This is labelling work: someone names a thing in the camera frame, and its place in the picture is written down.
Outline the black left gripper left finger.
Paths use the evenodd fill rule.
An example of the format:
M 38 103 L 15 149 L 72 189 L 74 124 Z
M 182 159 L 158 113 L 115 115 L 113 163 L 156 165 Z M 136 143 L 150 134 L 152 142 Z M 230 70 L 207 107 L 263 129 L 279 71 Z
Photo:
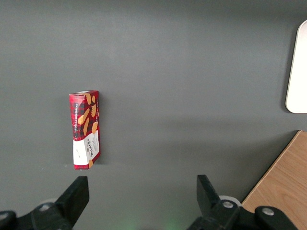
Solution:
M 89 202 L 88 177 L 79 176 L 55 202 L 38 205 L 24 216 L 0 212 L 2 230 L 71 230 Z

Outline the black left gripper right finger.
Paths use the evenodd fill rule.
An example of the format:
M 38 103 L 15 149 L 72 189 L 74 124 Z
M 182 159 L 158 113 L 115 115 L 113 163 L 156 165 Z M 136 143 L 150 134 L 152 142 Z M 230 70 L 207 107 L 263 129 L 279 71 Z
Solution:
M 249 212 L 230 199 L 221 199 L 206 175 L 197 176 L 197 202 L 202 216 L 189 230 L 296 230 L 279 209 L 259 206 Z

